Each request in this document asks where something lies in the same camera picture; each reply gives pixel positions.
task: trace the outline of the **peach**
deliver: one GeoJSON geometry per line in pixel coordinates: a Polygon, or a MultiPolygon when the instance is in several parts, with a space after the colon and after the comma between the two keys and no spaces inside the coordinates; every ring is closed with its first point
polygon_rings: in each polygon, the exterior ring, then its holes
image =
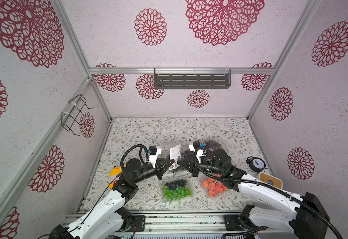
{"type": "Polygon", "coordinates": [[[222,184],[222,188],[224,189],[224,190],[227,190],[228,188],[226,187],[226,186],[224,186],[223,184],[222,184]]]}
{"type": "Polygon", "coordinates": [[[216,192],[214,190],[209,190],[208,191],[208,194],[211,196],[211,197],[215,197],[216,196],[216,192]]]}
{"type": "Polygon", "coordinates": [[[215,186],[215,191],[219,194],[222,193],[223,192],[222,186],[220,186],[220,185],[215,186]]]}
{"type": "Polygon", "coordinates": [[[203,181],[202,181],[202,186],[208,187],[208,181],[207,181],[207,180],[203,180],[203,181]]]}
{"type": "Polygon", "coordinates": [[[208,188],[211,189],[211,190],[214,190],[215,188],[215,183],[214,182],[211,182],[208,184],[208,188]]]}

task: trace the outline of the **black cable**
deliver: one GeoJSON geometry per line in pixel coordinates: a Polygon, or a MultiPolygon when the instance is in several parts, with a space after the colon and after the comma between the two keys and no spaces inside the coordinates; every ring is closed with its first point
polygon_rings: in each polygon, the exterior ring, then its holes
{"type": "Polygon", "coordinates": [[[133,229],[133,235],[132,235],[129,239],[133,239],[133,237],[134,237],[134,235],[135,235],[135,232],[137,231],[137,226],[135,225],[134,222],[132,222],[132,225],[133,225],[133,227],[134,227],[134,229],[133,229]]]}
{"type": "MultiPolygon", "coordinates": [[[[90,212],[88,213],[88,215],[84,218],[84,220],[81,222],[81,224],[84,223],[84,221],[89,217],[90,213],[93,211],[93,209],[95,208],[95,206],[97,205],[97,203],[100,201],[101,197],[104,195],[104,193],[106,192],[106,190],[109,188],[110,184],[105,188],[104,192],[101,194],[100,198],[98,198],[97,202],[93,205],[93,208],[90,210],[90,212]]],[[[45,235],[42,235],[40,237],[38,237],[37,239],[40,239],[42,238],[43,236],[64,236],[68,233],[71,233],[73,232],[74,230],[76,230],[78,227],[76,227],[75,229],[71,230],[71,231],[67,231],[63,234],[45,234],[45,235]]]]}
{"type": "Polygon", "coordinates": [[[73,231],[76,230],[77,228],[78,228],[78,227],[76,227],[75,229],[73,229],[73,230],[71,230],[71,231],[64,232],[64,233],[62,233],[62,234],[44,234],[44,235],[42,235],[42,236],[39,236],[37,239],[40,239],[40,238],[42,238],[42,237],[44,237],[44,236],[65,236],[66,234],[73,232],[73,231]]]}
{"type": "Polygon", "coordinates": [[[230,181],[230,182],[244,182],[244,183],[249,183],[249,184],[256,184],[256,185],[260,185],[260,186],[264,186],[267,187],[269,189],[272,189],[274,191],[276,191],[277,193],[285,196],[286,198],[291,199],[292,201],[295,201],[296,203],[299,203],[301,206],[303,206],[307,211],[309,211],[310,213],[316,215],[318,218],[320,218],[334,233],[334,235],[338,238],[338,239],[343,239],[343,237],[341,236],[341,234],[339,233],[339,231],[332,225],[332,223],[329,222],[328,219],[326,219],[323,215],[321,215],[318,211],[316,211],[314,208],[310,207],[308,204],[303,203],[302,201],[300,201],[297,198],[292,197],[290,194],[287,194],[286,192],[270,185],[270,184],[266,184],[264,182],[258,182],[258,181],[254,181],[254,180],[246,180],[246,179],[226,179],[226,178],[221,178],[221,177],[216,177],[214,175],[209,174],[208,172],[206,172],[205,170],[203,170],[198,162],[198,159],[196,158],[196,153],[198,152],[198,150],[203,149],[203,147],[198,147],[195,152],[194,152],[194,161],[196,163],[197,168],[206,176],[212,178],[212,179],[217,179],[219,181],[230,181]]]}
{"type": "Polygon", "coordinates": [[[145,150],[145,153],[147,155],[147,159],[149,158],[149,153],[148,153],[148,149],[146,147],[140,147],[140,160],[142,162],[143,165],[148,165],[149,162],[144,162],[143,159],[142,159],[142,149],[145,150]]]}
{"type": "Polygon", "coordinates": [[[267,229],[267,228],[268,228],[267,226],[262,226],[262,227],[259,227],[259,228],[256,229],[256,230],[252,230],[252,231],[244,231],[244,232],[237,232],[237,233],[224,233],[224,234],[222,235],[222,238],[223,238],[223,239],[226,239],[226,236],[244,236],[244,235],[248,235],[248,234],[251,234],[251,233],[255,233],[255,232],[258,232],[258,231],[267,229]]]}
{"type": "MultiPolygon", "coordinates": [[[[120,166],[121,166],[121,169],[123,170],[124,169],[124,160],[126,158],[126,156],[135,148],[138,148],[138,147],[141,147],[145,150],[145,153],[146,153],[146,158],[148,159],[149,158],[149,153],[148,153],[148,149],[146,148],[146,146],[142,145],[142,144],[138,144],[138,145],[134,145],[132,146],[131,148],[129,148],[125,153],[124,155],[122,156],[121,158],[121,161],[120,161],[120,166]]],[[[140,160],[141,162],[144,164],[144,165],[147,165],[148,163],[147,162],[144,162],[143,159],[142,159],[142,152],[140,152],[140,160]]]]}
{"type": "Polygon", "coordinates": [[[89,217],[89,215],[92,213],[93,209],[95,208],[95,206],[97,205],[97,203],[100,201],[101,197],[104,195],[104,193],[106,192],[106,190],[109,188],[109,186],[112,184],[112,182],[114,181],[114,179],[110,182],[110,184],[105,188],[105,190],[103,191],[103,193],[101,194],[101,196],[98,198],[98,200],[96,201],[96,203],[93,205],[93,208],[90,210],[90,212],[88,213],[88,215],[84,218],[84,220],[80,223],[83,224],[85,222],[85,220],[89,217]]]}

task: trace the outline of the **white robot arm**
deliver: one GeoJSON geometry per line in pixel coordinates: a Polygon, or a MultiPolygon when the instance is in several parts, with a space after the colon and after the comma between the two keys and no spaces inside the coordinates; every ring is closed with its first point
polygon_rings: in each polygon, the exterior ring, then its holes
{"type": "MultiPolygon", "coordinates": [[[[203,162],[202,157],[205,151],[199,150],[202,147],[204,145],[201,145],[199,141],[194,142],[189,146],[191,151],[195,151],[194,157],[181,160],[178,164],[191,172],[194,177],[198,177],[199,171],[209,177],[213,177],[211,173],[221,174],[222,178],[216,179],[221,180],[227,188],[251,195],[270,205],[266,208],[246,205],[239,215],[240,229],[261,230],[273,227],[294,233],[300,239],[325,237],[327,223],[323,222],[323,219],[326,218],[329,224],[329,217],[315,195],[306,193],[302,196],[275,189],[231,165],[231,158],[224,150],[215,150],[212,161],[203,162]],[[306,210],[306,207],[313,208],[316,213],[311,213],[311,210],[306,210]],[[324,218],[316,217],[317,213],[324,218]]],[[[161,179],[174,162],[174,160],[157,158],[156,155],[153,161],[154,167],[151,162],[141,166],[138,159],[129,160],[113,190],[98,205],[66,228],[57,226],[52,231],[54,236],[50,236],[49,239],[105,239],[120,229],[129,229],[131,213],[123,206],[138,191],[135,183],[153,175],[161,179]]],[[[223,238],[235,235],[237,234],[225,234],[223,238]]]]}

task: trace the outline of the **floral tablecloth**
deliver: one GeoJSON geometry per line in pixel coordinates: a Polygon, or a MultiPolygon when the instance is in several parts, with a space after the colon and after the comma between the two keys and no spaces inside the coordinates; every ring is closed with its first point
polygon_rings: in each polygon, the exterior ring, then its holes
{"type": "MultiPolygon", "coordinates": [[[[116,118],[114,119],[105,150],[98,165],[84,208],[89,210],[109,184],[109,172],[119,166],[124,152],[135,144],[158,145],[162,147],[161,157],[167,157],[170,148],[192,141],[220,138],[227,146],[233,165],[254,174],[247,163],[249,156],[263,158],[252,130],[246,119],[242,118],[116,118]]],[[[138,157],[138,148],[126,158],[138,157]]],[[[164,211],[209,211],[242,210],[251,201],[250,196],[228,190],[215,199],[210,199],[199,178],[191,177],[189,172],[182,173],[188,178],[193,197],[179,202],[163,203],[162,192],[157,177],[138,184],[139,191],[126,204],[131,210],[164,211]]]]}

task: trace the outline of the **plastic fruit container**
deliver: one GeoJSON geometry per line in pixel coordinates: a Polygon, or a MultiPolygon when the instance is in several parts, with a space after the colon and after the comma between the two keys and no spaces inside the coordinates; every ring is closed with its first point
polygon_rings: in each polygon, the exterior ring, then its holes
{"type": "Polygon", "coordinates": [[[163,202],[174,202],[191,198],[193,192],[185,177],[171,177],[161,180],[163,202]]]}
{"type": "Polygon", "coordinates": [[[199,177],[199,182],[201,187],[205,190],[206,195],[212,199],[218,198],[221,194],[228,190],[228,188],[226,188],[218,179],[212,179],[205,175],[199,177]]]}

